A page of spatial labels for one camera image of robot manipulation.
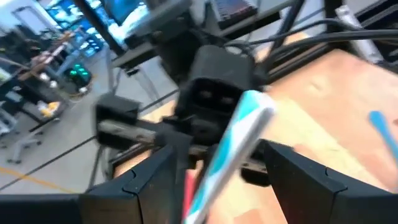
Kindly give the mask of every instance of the toothbrush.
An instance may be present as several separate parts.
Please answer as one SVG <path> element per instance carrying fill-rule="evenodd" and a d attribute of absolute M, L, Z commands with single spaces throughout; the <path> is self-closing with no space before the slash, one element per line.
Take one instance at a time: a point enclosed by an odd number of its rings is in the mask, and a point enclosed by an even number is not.
<path fill-rule="evenodd" d="M 398 144 L 388 128 L 386 117 L 380 111 L 371 111 L 369 113 L 369 120 L 376 130 L 381 134 L 384 142 L 392 152 L 392 155 L 394 156 L 398 166 Z"/>
<path fill-rule="evenodd" d="M 234 171 L 250 156 L 275 113 L 274 101 L 259 91 L 245 91 L 193 198 L 184 224 L 202 224 L 211 204 Z"/>

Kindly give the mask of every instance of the wooden table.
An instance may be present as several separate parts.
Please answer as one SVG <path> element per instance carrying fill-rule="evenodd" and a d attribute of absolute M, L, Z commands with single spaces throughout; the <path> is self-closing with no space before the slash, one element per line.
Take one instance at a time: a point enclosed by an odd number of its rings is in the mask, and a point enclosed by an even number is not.
<path fill-rule="evenodd" d="M 293 36 L 290 41 L 304 38 Z M 259 52 L 264 57 L 267 50 Z M 398 78 L 341 50 L 334 50 L 289 76 L 269 91 L 277 115 L 263 137 L 290 145 L 304 156 L 346 175 L 393 192 L 398 170 L 368 114 L 382 111 L 398 138 Z M 174 102 L 144 116 L 158 121 Z M 119 166 L 118 176 L 144 159 Z M 286 223 L 271 187 L 244 183 L 236 174 L 218 197 L 209 223 Z"/>

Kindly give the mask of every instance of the gray floor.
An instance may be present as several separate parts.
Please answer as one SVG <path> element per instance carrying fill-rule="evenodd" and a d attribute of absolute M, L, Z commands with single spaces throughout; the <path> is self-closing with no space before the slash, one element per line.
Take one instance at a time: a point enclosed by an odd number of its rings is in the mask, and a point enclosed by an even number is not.
<path fill-rule="evenodd" d="M 351 0 L 348 4 L 352 9 L 358 11 L 373 2 L 375 0 Z M 320 8 L 322 8 L 321 0 L 307 0 L 300 17 L 305 17 Z M 323 15 L 317 14 L 306 23 L 321 18 L 323 18 Z M 268 37 L 274 34 L 279 26 L 280 21 L 263 27 L 253 33 L 251 40 Z M 321 30 L 322 27 L 317 27 L 309 30 L 308 33 L 315 35 Z M 0 149 L 0 194 L 62 194 L 86 190 L 97 148 L 94 141 L 85 144 L 28 177 L 24 176 L 24 174 L 68 151 L 79 142 L 93 135 L 92 106 L 97 97 L 107 91 L 108 79 L 105 72 L 106 64 L 103 54 L 96 55 L 88 63 L 90 64 L 89 69 L 97 76 L 93 92 L 67 111 L 59 123 L 54 124 L 45 132 L 42 136 L 43 145 L 26 149 L 23 154 L 23 161 L 19 165 L 8 164 L 6 158 L 9 155 L 9 151 Z M 160 96 L 176 89 L 175 84 L 159 67 L 158 58 L 153 58 L 143 63 L 141 67 L 154 83 Z M 141 83 L 145 83 L 144 76 L 141 73 L 132 78 L 126 78 L 123 75 L 118 95 L 140 101 L 143 105 L 151 103 L 154 97 L 144 90 L 147 87 L 143 88 Z M 33 125 L 32 122 L 26 122 L 25 124 L 27 128 Z M 15 136 L 11 136 L 7 141 L 12 142 L 13 138 Z M 103 178 L 98 175 L 96 182 L 100 183 L 102 181 Z"/>

